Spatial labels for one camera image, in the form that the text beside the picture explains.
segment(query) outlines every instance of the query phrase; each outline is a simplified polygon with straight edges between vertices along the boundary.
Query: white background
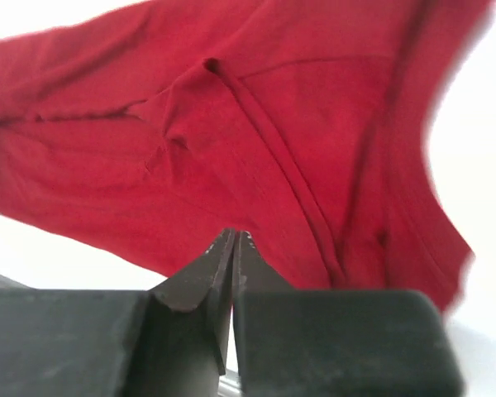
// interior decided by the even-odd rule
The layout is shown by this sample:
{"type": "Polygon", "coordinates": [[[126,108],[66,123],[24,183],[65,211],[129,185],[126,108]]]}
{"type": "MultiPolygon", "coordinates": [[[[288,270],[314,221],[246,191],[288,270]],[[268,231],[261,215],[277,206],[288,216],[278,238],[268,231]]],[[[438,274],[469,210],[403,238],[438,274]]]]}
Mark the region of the white background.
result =
{"type": "MultiPolygon", "coordinates": [[[[131,0],[1,0],[0,38],[81,22],[131,0]]],[[[476,253],[448,331],[469,396],[496,397],[496,15],[430,121],[438,197],[476,253]]],[[[148,289],[163,277],[104,251],[0,217],[0,273],[37,288],[148,289]]],[[[228,366],[236,370],[234,352],[228,366]]]]}

